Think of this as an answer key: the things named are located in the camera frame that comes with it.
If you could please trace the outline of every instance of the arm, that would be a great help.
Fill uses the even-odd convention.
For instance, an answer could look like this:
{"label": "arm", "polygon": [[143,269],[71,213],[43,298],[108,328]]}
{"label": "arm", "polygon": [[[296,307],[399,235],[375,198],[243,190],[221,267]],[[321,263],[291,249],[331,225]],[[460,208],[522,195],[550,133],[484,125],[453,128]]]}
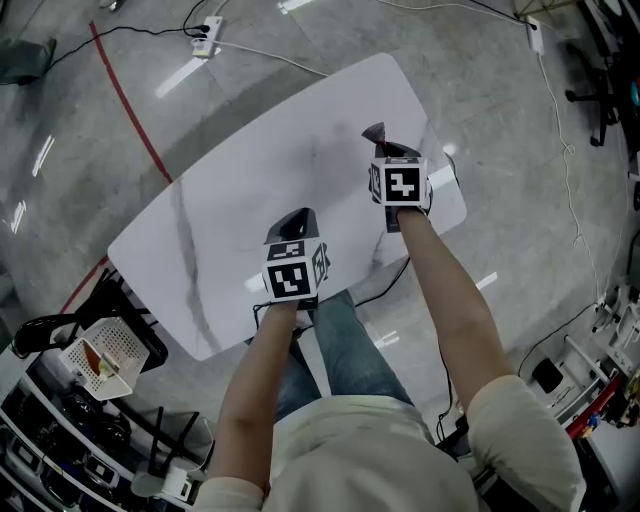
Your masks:
{"label": "arm", "polygon": [[467,413],[476,459],[493,466],[538,508],[545,510],[551,503],[560,510],[578,510],[585,484],[573,445],[513,375],[476,285],[424,215],[400,210],[398,222],[442,357]]}
{"label": "arm", "polygon": [[269,306],[233,374],[222,402],[209,478],[235,477],[266,489],[278,392],[297,306],[297,301]]}
{"label": "arm", "polygon": [[463,407],[497,377],[513,373],[484,298],[429,220],[398,211],[398,223]]}

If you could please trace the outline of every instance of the chair leg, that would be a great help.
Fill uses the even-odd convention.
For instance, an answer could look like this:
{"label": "chair leg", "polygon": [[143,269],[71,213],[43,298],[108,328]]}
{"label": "chair leg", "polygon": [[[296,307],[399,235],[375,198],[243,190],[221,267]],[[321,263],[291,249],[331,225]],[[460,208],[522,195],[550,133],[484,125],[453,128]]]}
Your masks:
{"label": "chair leg", "polygon": [[604,146],[604,137],[607,134],[607,121],[608,121],[607,107],[604,103],[600,103],[600,138],[596,139],[591,137],[590,142],[593,147]]}

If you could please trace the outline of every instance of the red line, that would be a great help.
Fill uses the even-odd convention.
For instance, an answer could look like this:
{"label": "red line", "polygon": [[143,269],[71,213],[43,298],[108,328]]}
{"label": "red line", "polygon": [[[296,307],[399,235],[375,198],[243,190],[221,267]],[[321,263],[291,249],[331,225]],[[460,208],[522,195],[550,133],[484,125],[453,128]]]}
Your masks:
{"label": "red line", "polygon": [[101,265],[104,265],[107,261],[109,261],[108,256],[103,256],[102,259],[98,263],[96,263],[95,267],[89,270],[89,273],[84,277],[82,281],[80,281],[80,284],[77,286],[77,288],[73,290],[71,297],[69,297],[67,299],[67,302],[64,303],[64,306],[62,306],[62,309],[60,310],[60,314],[64,313],[67,310],[69,305],[73,302],[73,299],[75,299],[78,296],[78,294],[82,291],[85,285],[89,282],[89,279],[91,279],[94,276],[94,274],[97,272],[98,267],[100,267]]}
{"label": "red line", "polygon": [[156,150],[151,145],[151,141],[149,140],[149,137],[147,137],[147,134],[145,133],[144,129],[142,128],[142,125],[140,124],[140,121],[138,121],[138,118],[136,117],[135,112],[131,108],[131,104],[129,103],[129,100],[127,100],[127,97],[125,96],[124,91],[122,90],[122,87],[120,87],[120,83],[118,82],[118,78],[116,77],[116,74],[113,72],[113,68],[111,67],[111,63],[109,62],[109,58],[107,57],[107,54],[104,51],[104,47],[102,46],[102,42],[100,41],[100,38],[98,37],[98,31],[96,30],[96,26],[94,25],[93,21],[91,23],[89,23],[89,27],[91,28],[91,33],[93,34],[93,37],[95,37],[94,41],[96,43],[96,46],[98,47],[98,52],[100,53],[100,58],[102,59],[104,67],[107,68],[107,74],[109,75],[109,78],[111,79],[111,84],[113,85],[113,88],[118,93],[118,97],[120,98],[120,101],[122,102],[122,106],[127,111],[127,115],[129,116],[129,119],[131,119],[131,122],[133,123],[133,127],[138,132],[138,135],[140,136],[140,139],[142,139],[142,143],[144,144],[144,147],[149,152],[149,155],[151,156],[151,159],[153,160],[153,163],[156,164],[156,167],[158,168],[160,173],[164,176],[164,178],[169,183],[173,183],[173,180],[171,179],[171,176],[169,176],[169,173],[167,172],[167,169],[164,167],[164,164],[162,163],[162,160],[160,160],[160,157],[158,156],[158,153],[156,153]]}

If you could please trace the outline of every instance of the white shirt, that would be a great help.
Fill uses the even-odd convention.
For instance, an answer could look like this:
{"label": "white shirt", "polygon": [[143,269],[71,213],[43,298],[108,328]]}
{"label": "white shirt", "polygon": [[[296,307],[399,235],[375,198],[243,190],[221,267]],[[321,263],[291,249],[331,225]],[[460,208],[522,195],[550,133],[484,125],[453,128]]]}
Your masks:
{"label": "white shirt", "polygon": [[[578,510],[586,486],[573,445],[524,382],[500,377],[467,411],[477,461],[542,510]],[[317,400],[276,425],[271,492],[213,478],[198,511],[480,511],[469,474],[430,442],[418,411],[389,397]]]}

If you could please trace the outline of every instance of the black and white marker cube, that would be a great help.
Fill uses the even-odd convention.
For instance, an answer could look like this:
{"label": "black and white marker cube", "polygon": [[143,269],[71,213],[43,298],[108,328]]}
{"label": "black and white marker cube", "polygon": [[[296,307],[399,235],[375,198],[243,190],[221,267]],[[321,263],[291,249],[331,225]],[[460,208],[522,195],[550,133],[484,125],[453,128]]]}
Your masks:
{"label": "black and white marker cube", "polygon": [[325,245],[320,238],[265,245],[262,277],[272,302],[315,297],[327,275]]}
{"label": "black and white marker cube", "polygon": [[370,175],[371,194],[385,206],[425,207],[429,200],[426,158],[375,158]]}

